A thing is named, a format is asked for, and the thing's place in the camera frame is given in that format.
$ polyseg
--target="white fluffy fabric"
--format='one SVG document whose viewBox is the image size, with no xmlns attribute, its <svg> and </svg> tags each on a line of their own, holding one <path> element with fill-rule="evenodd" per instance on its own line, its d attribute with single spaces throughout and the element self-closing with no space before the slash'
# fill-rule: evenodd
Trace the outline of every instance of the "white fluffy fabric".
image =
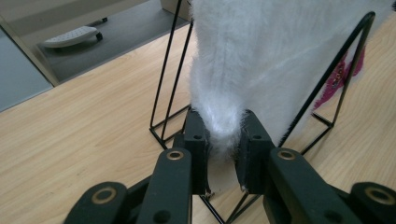
<svg viewBox="0 0 396 224">
<path fill-rule="evenodd" d="M 376 13 L 373 32 L 392 2 L 192 1 L 198 52 L 191 104 L 210 132 L 212 190 L 236 183 L 233 153 L 244 111 L 255 112 L 277 144 L 361 18 Z"/>
</svg>

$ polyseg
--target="pink fabric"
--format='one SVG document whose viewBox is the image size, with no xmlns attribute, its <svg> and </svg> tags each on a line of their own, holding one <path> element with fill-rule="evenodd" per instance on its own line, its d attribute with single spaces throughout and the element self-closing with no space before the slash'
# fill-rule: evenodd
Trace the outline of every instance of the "pink fabric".
<svg viewBox="0 0 396 224">
<path fill-rule="evenodd" d="M 352 75 L 353 77 L 356 76 L 363 68 L 364 51 L 365 51 L 365 49 L 361 53 L 361 57 L 359 58 L 358 64 L 356 65 L 356 69 Z M 347 57 L 347 53 L 344 55 L 344 57 L 341 59 L 341 61 L 337 64 L 335 69 L 332 71 L 332 74 L 330 75 L 329 79 L 327 80 L 327 82 L 325 84 L 326 89 L 323 92 L 322 97 L 315 102 L 314 109 L 319 108 L 323 103 L 330 100 L 334 96 L 334 94 L 337 92 L 337 90 L 344 86 L 344 84 L 347 80 L 347 74 L 349 73 L 350 66 L 352 65 L 352 62 L 351 62 L 346 67 L 346 62 L 345 62 L 346 57 Z"/>
</svg>

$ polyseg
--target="gray floor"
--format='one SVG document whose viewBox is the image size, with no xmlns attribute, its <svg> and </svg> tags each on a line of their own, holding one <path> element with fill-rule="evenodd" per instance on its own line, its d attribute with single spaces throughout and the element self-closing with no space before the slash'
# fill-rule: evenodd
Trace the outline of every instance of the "gray floor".
<svg viewBox="0 0 396 224">
<path fill-rule="evenodd" d="M 61 51 L 39 46 L 61 82 L 168 34 L 174 15 L 162 9 L 160 0 L 149 0 L 107 18 L 107 22 L 89 24 L 102 33 L 104 39 L 100 42 L 93 37 Z M 178 19 L 177 24 L 181 27 L 187 22 Z"/>
</svg>

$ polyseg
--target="black metal wire frame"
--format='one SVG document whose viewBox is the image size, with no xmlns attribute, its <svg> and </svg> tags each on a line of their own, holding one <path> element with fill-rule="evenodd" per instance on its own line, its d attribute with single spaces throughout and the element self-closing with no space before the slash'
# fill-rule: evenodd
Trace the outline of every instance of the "black metal wire frame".
<svg viewBox="0 0 396 224">
<path fill-rule="evenodd" d="M 156 110 L 157 110 L 158 99 L 160 97 L 161 88 L 162 88 L 162 85 L 163 85 L 163 77 L 164 77 L 164 74 L 165 74 L 166 65 L 167 65 L 167 62 L 168 62 L 168 57 L 169 57 L 169 53 L 170 53 L 170 50 L 171 50 L 171 47 L 172 47 L 172 41 L 173 41 L 174 33 L 175 33 L 175 30 L 176 30 L 177 18 L 178 18 L 178 13 L 180 11 L 181 1 L 182 0 L 178 0 L 178 2 L 177 2 L 177 8 L 176 8 L 176 12 L 175 12 L 175 17 L 174 17 L 174 20 L 173 20 L 173 23 L 172 23 L 171 33 L 169 35 L 168 46 L 167 46 L 167 49 L 166 49 L 165 58 L 163 60 L 163 69 L 161 71 L 160 81 L 159 81 L 159 84 L 158 84 L 157 93 L 155 95 L 154 107 L 152 109 L 151 120 L 150 120 L 150 124 L 149 124 L 149 130 L 154 135 L 154 137 L 157 139 L 157 141 L 160 143 L 160 145 L 163 147 L 163 149 L 168 149 L 168 147 L 166 146 L 166 143 L 169 140 L 172 140 L 177 133 L 182 133 L 183 132 L 183 128 L 182 128 L 181 130 L 171 134 L 170 136 L 165 137 L 165 131 L 166 131 L 166 126 L 167 126 L 168 122 L 171 119 L 173 119 L 176 116 L 178 116 L 179 114 L 181 114 L 184 111 L 186 111 L 190 107 L 190 105 L 186 105 L 186 106 L 184 106 L 183 108 L 179 109 L 177 112 L 175 112 L 175 113 L 173 113 L 171 115 L 172 104 L 173 104 L 173 101 L 174 101 L 174 98 L 175 98 L 175 94 L 176 94 L 176 90 L 177 90 L 177 83 L 178 83 L 178 80 L 179 80 L 179 77 L 180 77 L 181 69 L 183 67 L 184 58 L 186 56 L 186 52 L 187 52 L 188 45 L 189 45 L 189 42 L 190 42 L 190 37 L 191 37 L 192 27 L 193 27 L 193 20 L 191 20 L 190 29 L 189 29 L 187 37 L 186 37 L 186 41 L 185 41 L 185 44 L 184 44 L 183 52 L 181 54 L 180 63 L 179 63 L 178 69 L 177 69 L 177 75 L 175 77 L 175 83 L 174 83 L 174 86 L 173 86 L 173 89 L 172 89 L 172 93 L 171 93 L 171 96 L 170 96 L 170 99 L 169 99 L 169 104 L 168 104 L 168 107 L 167 107 L 167 110 L 166 110 L 165 118 L 162 121 L 160 121 L 159 123 L 153 124 L 154 123 L 154 118 L 155 118 L 155 113 L 156 113 Z M 161 135 L 157 134 L 157 132 L 156 132 L 156 130 L 159 129 L 160 127 L 163 127 Z"/>
<path fill-rule="evenodd" d="M 321 80 L 319 81 L 318 85 L 314 88 L 314 90 L 312 91 L 312 93 L 309 95 L 308 99 L 306 100 L 306 102 L 304 103 L 303 107 L 301 108 L 301 110 L 299 111 L 299 113 L 297 114 L 296 118 L 294 119 L 294 121 L 291 123 L 290 128 L 288 129 L 288 132 L 284 135 L 284 137 L 282 138 L 282 140 L 279 143 L 279 146 L 282 147 L 283 144 L 286 142 L 286 140 L 288 139 L 288 137 L 290 136 L 291 132 L 294 130 L 294 128 L 296 127 L 296 125 L 298 124 L 298 122 L 300 121 L 301 117 L 303 116 L 303 114 L 305 113 L 305 111 L 308 109 L 308 107 L 312 104 L 312 102 L 314 101 L 315 97 L 318 95 L 320 89 L 325 85 L 326 81 L 328 80 L 328 78 L 330 77 L 330 75 L 332 74 L 332 71 L 335 69 L 335 67 L 337 66 L 337 64 L 341 61 L 341 59 L 343 58 L 343 56 L 347 53 L 348 49 L 350 48 L 350 46 L 353 44 L 353 42 L 358 38 L 358 36 L 361 34 L 361 38 L 359 40 L 358 46 L 355 50 L 355 54 L 353 56 L 353 60 L 351 63 L 351 67 L 349 69 L 349 72 L 346 76 L 346 81 L 345 81 L 345 85 L 343 87 L 341 96 L 339 98 L 338 101 L 338 105 L 335 109 L 335 114 L 334 117 L 332 118 L 332 121 L 329 121 L 325 118 L 323 118 L 321 115 L 317 114 L 317 113 L 313 113 L 312 116 L 319 120 L 320 122 L 322 122 L 323 124 L 325 124 L 327 126 L 327 129 L 322 132 L 320 135 L 318 135 L 305 149 L 303 149 L 303 151 L 301 152 L 302 155 L 304 155 L 309 149 L 311 149 L 324 135 L 326 135 L 326 133 L 328 133 L 335 125 L 335 122 L 337 121 L 338 118 L 338 114 L 340 112 L 342 103 L 344 102 L 344 98 L 347 94 L 347 88 L 349 86 L 349 82 L 352 79 L 353 73 L 356 70 L 356 66 L 358 64 L 359 59 L 361 58 L 361 54 L 364 51 L 364 46 L 366 44 L 366 40 L 368 37 L 368 34 L 370 33 L 370 29 L 371 26 L 373 24 L 373 21 L 375 19 L 375 13 L 374 12 L 369 12 L 367 13 L 359 22 L 359 24 L 356 26 L 356 28 L 353 30 L 352 34 L 349 36 L 349 38 L 346 40 L 346 43 L 343 45 L 343 47 L 341 47 L 340 51 L 338 51 L 337 55 L 335 56 L 334 60 L 332 61 L 332 63 L 330 64 L 330 66 L 328 67 L 328 69 L 326 70 L 325 74 L 323 75 L 323 77 L 321 78 Z"/>
<path fill-rule="evenodd" d="M 156 97 L 155 97 L 155 102 L 154 102 L 154 107 L 153 107 L 153 110 L 152 110 L 150 127 L 149 127 L 149 130 L 154 135 L 154 137 L 157 139 L 157 141 L 160 143 L 160 145 L 163 147 L 163 149 L 167 149 L 166 142 L 171 140 L 177 133 L 182 133 L 183 130 L 184 130 L 184 124 L 183 124 L 183 127 L 181 128 L 181 130 L 179 130 L 178 132 L 175 132 L 175 133 L 173 133 L 170 136 L 165 138 L 164 137 L 164 133 L 165 133 L 165 130 L 166 130 L 167 122 L 169 120 L 175 118 L 176 116 L 178 116 L 179 114 L 181 114 L 182 112 L 184 112 L 185 110 L 187 110 L 190 107 L 190 105 L 186 105 L 185 107 L 181 108 L 180 110 L 178 110 L 174 114 L 170 115 L 172 103 L 173 103 L 173 100 L 174 100 L 174 97 L 175 97 L 175 93 L 176 93 L 176 89 L 177 89 L 178 79 L 179 79 L 179 76 L 180 76 L 180 71 L 181 71 L 181 68 L 182 68 L 182 65 L 183 65 L 184 57 L 186 55 L 187 48 L 188 48 L 189 41 L 190 41 L 190 37 L 191 37 L 191 31 L 192 31 L 192 27 L 193 27 L 193 20 L 191 20 L 190 29 L 189 29 L 189 32 L 188 32 L 187 37 L 186 37 L 184 49 L 183 49 L 183 52 L 182 52 L 182 55 L 181 55 L 181 59 L 180 59 L 180 64 L 179 64 L 179 67 L 177 69 L 177 75 L 176 75 L 176 78 L 175 78 L 174 88 L 172 89 L 172 93 L 171 93 L 171 97 L 170 97 L 170 100 L 169 100 L 169 105 L 168 105 L 168 108 L 167 108 L 167 111 L 166 111 L 165 118 L 164 118 L 164 120 L 160 121 L 159 123 L 157 123 L 155 125 L 153 124 L 154 117 L 155 117 L 155 112 L 156 112 L 156 108 L 157 108 L 157 104 L 158 104 L 158 99 L 159 99 L 160 92 L 161 92 L 161 87 L 162 87 L 162 84 L 163 84 L 164 72 L 165 72 L 165 69 L 166 69 L 166 64 L 167 64 L 170 48 L 172 46 L 174 32 L 175 32 L 175 29 L 176 29 L 177 17 L 178 17 L 178 12 L 180 10 L 181 1 L 182 0 L 178 0 L 178 2 L 177 2 L 177 9 L 176 9 L 176 13 L 175 13 L 175 18 L 174 18 L 174 21 L 173 21 L 173 24 L 172 24 L 171 34 L 169 36 L 169 42 L 168 42 L 168 46 L 167 46 L 167 50 L 166 50 L 165 58 L 164 58 L 164 62 L 163 62 L 163 70 L 162 70 L 161 76 L 160 76 L 160 81 L 159 81 L 159 85 L 158 85 L 158 89 L 157 89 L 157 94 L 156 94 Z M 344 98 L 345 98 L 345 96 L 347 94 L 347 88 L 349 86 L 349 82 L 352 79 L 353 73 L 355 72 L 356 66 L 357 66 L 358 61 L 359 61 L 359 59 L 361 57 L 361 53 L 364 50 L 364 46 L 365 46 L 368 34 L 370 33 L 370 29 L 371 29 L 371 26 L 373 24 L 374 18 L 375 18 L 375 13 L 374 12 L 369 12 L 361 19 L 359 24 L 353 30 L 352 34 L 346 40 L 346 43 L 338 51 L 338 53 L 335 56 L 335 58 L 333 59 L 332 63 L 330 64 L 330 66 L 326 70 L 325 74 L 323 75 L 323 77 L 319 81 L 318 85 L 314 88 L 314 90 L 312 91 L 312 93 L 309 95 L 308 99 L 304 103 L 303 107 L 300 109 L 299 113 L 297 114 L 297 116 L 293 120 L 292 124 L 290 125 L 290 128 L 288 129 L 287 133 L 281 139 L 281 142 L 278 145 L 279 147 L 282 147 L 283 144 L 287 141 L 288 137 L 290 136 L 290 134 L 292 133 L 292 131 L 294 130 L 294 128 L 296 127 L 296 125 L 298 124 L 300 119 L 302 118 L 302 116 L 305 113 L 305 111 L 312 104 L 312 102 L 314 101 L 315 97 L 320 92 L 321 88 L 325 85 L 326 81 L 328 80 L 328 78 L 332 74 L 332 71 L 335 69 L 337 64 L 341 61 L 342 57 L 347 53 L 348 49 L 353 44 L 353 42 L 361 34 L 361 38 L 360 38 L 358 46 L 357 46 L 357 48 L 355 50 L 355 54 L 354 54 L 354 57 L 353 57 L 353 60 L 352 60 L 352 63 L 351 63 L 351 67 L 350 67 L 349 72 L 347 74 L 346 81 L 345 81 L 345 84 L 344 84 L 344 88 L 342 90 L 340 99 L 338 101 L 338 105 L 337 105 L 337 107 L 335 109 L 335 114 L 334 114 L 334 117 L 332 118 L 332 121 L 329 121 L 329 120 L 323 118 L 321 115 L 319 115 L 317 113 L 313 113 L 312 114 L 312 116 L 315 119 L 317 119 L 320 122 L 322 122 L 323 124 L 325 124 L 327 126 L 327 129 L 324 132 L 322 132 L 321 134 L 319 134 L 301 153 L 304 155 L 324 135 L 326 135 L 326 133 L 328 133 L 334 127 L 335 122 L 337 121 L 338 114 L 340 112 L 342 103 L 344 102 Z M 159 136 L 156 133 L 156 130 L 158 128 L 160 128 L 161 126 L 163 126 L 163 130 L 162 130 L 161 136 Z M 238 217 L 240 217 L 240 215 L 243 212 L 245 212 L 254 202 L 256 202 L 261 197 L 261 195 L 254 195 L 253 198 L 251 198 L 244 205 L 244 202 L 246 201 L 247 197 L 248 197 L 248 193 L 244 193 L 244 195 L 242 196 L 241 200 L 236 205 L 235 209 L 232 211 L 232 213 L 227 218 L 227 220 L 224 221 L 224 219 L 219 215 L 219 213 L 216 211 L 216 209 L 210 203 L 208 198 L 206 198 L 206 196 L 200 196 L 201 200 L 204 202 L 206 207 L 209 209 L 209 211 L 213 214 L 215 219 L 220 224 L 233 223 Z"/>
</svg>

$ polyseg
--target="wooden table surface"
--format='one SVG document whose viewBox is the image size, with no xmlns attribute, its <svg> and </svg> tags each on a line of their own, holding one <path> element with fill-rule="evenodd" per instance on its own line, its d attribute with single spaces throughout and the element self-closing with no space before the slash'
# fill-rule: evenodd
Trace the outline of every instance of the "wooden table surface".
<svg viewBox="0 0 396 224">
<path fill-rule="evenodd" d="M 396 17 L 370 41 L 364 75 L 346 96 L 335 128 L 307 155 L 330 184 L 349 191 L 373 181 L 396 189 Z M 183 36 L 176 34 L 163 93 L 173 85 Z M 91 70 L 0 114 L 0 223 L 62 223 L 91 186 L 104 181 L 131 187 L 150 175 L 162 148 L 149 133 L 149 118 L 167 37 Z M 183 74 L 187 74 L 191 55 Z M 182 76 L 174 108 L 189 101 Z M 161 98 L 158 112 L 167 104 Z M 331 114 L 334 104 L 321 109 Z M 288 147 L 299 149 L 318 132 L 309 120 Z M 217 195 L 213 204 L 227 217 L 242 196 L 239 188 Z M 263 223 L 258 200 L 236 223 Z M 193 199 L 194 223 L 217 223 Z"/>
</svg>

